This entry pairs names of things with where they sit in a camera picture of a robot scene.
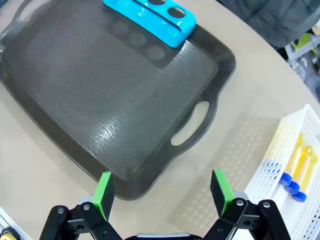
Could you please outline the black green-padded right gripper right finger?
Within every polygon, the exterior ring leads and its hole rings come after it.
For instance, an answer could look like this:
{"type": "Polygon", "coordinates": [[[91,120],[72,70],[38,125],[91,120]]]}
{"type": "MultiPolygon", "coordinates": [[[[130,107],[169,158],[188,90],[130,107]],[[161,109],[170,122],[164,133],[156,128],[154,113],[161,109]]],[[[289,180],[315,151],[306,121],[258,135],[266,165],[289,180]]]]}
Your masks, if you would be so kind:
{"type": "Polygon", "coordinates": [[[210,192],[218,219],[203,237],[205,240],[231,240],[238,230],[247,230],[254,240],[289,240],[291,237],[276,203],[258,204],[235,197],[221,169],[212,171],[210,192]]]}

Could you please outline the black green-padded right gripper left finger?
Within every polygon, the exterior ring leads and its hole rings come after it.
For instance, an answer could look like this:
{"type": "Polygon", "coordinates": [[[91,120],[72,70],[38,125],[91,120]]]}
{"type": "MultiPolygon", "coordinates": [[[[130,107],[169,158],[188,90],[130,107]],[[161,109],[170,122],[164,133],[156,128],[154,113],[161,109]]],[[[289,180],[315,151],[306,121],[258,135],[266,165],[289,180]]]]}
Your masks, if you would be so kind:
{"type": "Polygon", "coordinates": [[[119,240],[120,235],[109,223],[115,194],[114,176],[104,172],[91,200],[73,209],[56,205],[50,210],[40,239],[77,240],[81,234],[90,234],[94,240],[119,240]]]}

